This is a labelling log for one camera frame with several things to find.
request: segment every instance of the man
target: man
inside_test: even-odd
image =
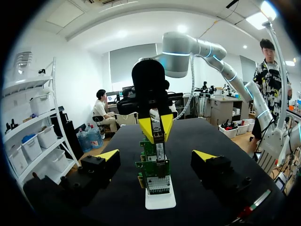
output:
[[[267,103],[273,118],[276,120],[276,118],[280,115],[282,90],[280,72],[277,73],[271,70],[273,66],[277,65],[277,62],[275,61],[275,47],[268,39],[262,39],[260,47],[265,59],[261,64],[257,65],[253,81],[259,85],[259,90],[263,99]],[[292,97],[292,89],[290,86],[288,87],[287,95],[288,99]],[[253,156],[257,147],[257,142],[261,140],[261,131],[263,129],[265,128],[260,127],[259,121],[256,118],[252,131],[254,138],[252,139],[248,149],[248,154],[250,156]]]
[[[169,89],[169,81],[165,80],[165,89],[168,90]],[[171,112],[178,112],[175,108],[175,104],[173,103],[173,105],[171,106],[168,106],[169,109],[171,110]],[[157,109],[150,109],[150,116],[153,118],[153,119],[156,119],[156,120],[160,120],[160,116],[159,116],[159,112]]]
[[[93,116],[102,116],[104,119],[101,121],[102,125],[110,125],[111,132],[117,131],[116,121],[114,118],[114,112],[105,112],[107,108],[107,95],[104,89],[98,90],[96,94],[97,100],[93,108]]]
[[[124,89],[122,91],[122,95],[123,95],[123,99],[120,100],[118,103],[117,103],[117,109],[119,111],[119,114],[121,115],[128,115],[128,114],[131,114],[133,112],[137,112],[138,109],[137,107],[133,106],[133,105],[129,105],[129,106],[123,106],[121,107],[121,104],[123,102],[126,102],[130,99],[130,92],[132,92],[132,89],[131,88],[128,88],[128,89]]]

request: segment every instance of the chair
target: chair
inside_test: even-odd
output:
[[[93,116],[92,117],[93,121],[96,122],[99,130],[100,130],[100,134],[105,134],[105,128],[104,125],[101,124],[101,121],[103,120],[102,116]]]
[[[114,114],[118,125],[134,125],[138,124],[138,113],[133,112],[128,115]]]
[[[175,119],[176,117],[178,117],[178,115],[179,115],[178,112],[172,112],[172,113],[173,113],[174,119]]]

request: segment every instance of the water bottle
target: water bottle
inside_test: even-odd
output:
[[[103,140],[98,128],[93,128],[93,125],[91,125],[91,129],[88,130],[87,134],[92,148],[100,148],[103,146]]]
[[[82,129],[79,129],[79,132],[76,134],[77,139],[79,140],[80,147],[83,152],[89,152],[92,149],[90,140],[88,139],[88,134]]]
[[[85,132],[88,132],[88,130],[90,129],[90,123],[88,122],[88,127],[85,128]]]

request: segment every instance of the robotic arm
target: robotic arm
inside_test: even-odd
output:
[[[291,148],[295,149],[301,145],[300,124],[295,126],[290,134],[285,129],[276,128],[272,123],[273,116],[257,85],[250,81],[244,86],[235,70],[223,61],[227,51],[219,44],[195,39],[179,32],[167,32],[163,35],[162,54],[154,59],[163,65],[166,76],[183,78],[187,75],[190,54],[203,58],[210,67],[218,70],[224,79],[237,90],[244,102],[254,101],[254,109],[265,135],[260,144],[263,153],[258,164],[268,174],[277,162],[283,164],[285,156],[291,152]]]

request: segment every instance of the circuit board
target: circuit board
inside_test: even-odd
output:
[[[166,159],[163,163],[138,161],[136,162],[136,167],[141,168],[146,177],[163,178],[166,175],[170,175],[169,159]]]
[[[140,142],[144,148],[141,152],[141,161],[135,163],[141,170],[138,180],[142,188],[146,188],[149,194],[169,193],[170,186],[170,160],[157,161],[156,145],[147,138]]]

